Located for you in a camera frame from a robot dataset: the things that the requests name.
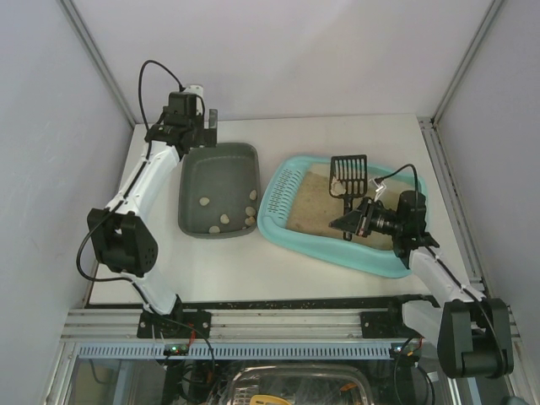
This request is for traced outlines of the black litter scoop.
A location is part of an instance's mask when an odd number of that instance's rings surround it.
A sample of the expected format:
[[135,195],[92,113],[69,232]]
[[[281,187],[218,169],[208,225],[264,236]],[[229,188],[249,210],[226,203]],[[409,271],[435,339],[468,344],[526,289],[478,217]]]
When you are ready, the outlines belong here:
[[[332,156],[330,162],[329,195],[343,203],[343,214],[355,210],[368,191],[367,155]],[[353,236],[343,239],[351,241]]]

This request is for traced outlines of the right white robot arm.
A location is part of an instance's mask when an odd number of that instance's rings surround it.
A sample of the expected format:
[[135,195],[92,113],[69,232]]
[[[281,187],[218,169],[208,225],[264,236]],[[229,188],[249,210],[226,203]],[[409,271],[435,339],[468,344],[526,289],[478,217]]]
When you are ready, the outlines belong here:
[[450,378],[485,376],[496,379],[514,369],[510,314],[506,303],[489,298],[464,283],[441,255],[440,244],[426,229],[427,204],[421,192],[405,191],[396,209],[371,197],[330,222],[347,234],[389,235],[395,256],[418,277],[437,305],[409,301],[402,321],[435,342],[438,359]]

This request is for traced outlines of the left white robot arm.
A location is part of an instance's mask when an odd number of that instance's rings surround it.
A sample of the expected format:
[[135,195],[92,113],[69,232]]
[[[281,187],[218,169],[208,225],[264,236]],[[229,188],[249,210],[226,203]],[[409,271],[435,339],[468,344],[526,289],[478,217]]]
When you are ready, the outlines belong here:
[[218,111],[209,117],[174,118],[163,114],[144,139],[139,161],[119,192],[104,208],[90,210],[89,233],[98,263],[114,273],[95,283],[126,281],[139,294],[147,311],[168,316],[181,300],[157,268],[159,247],[146,220],[170,173],[193,149],[217,145]]

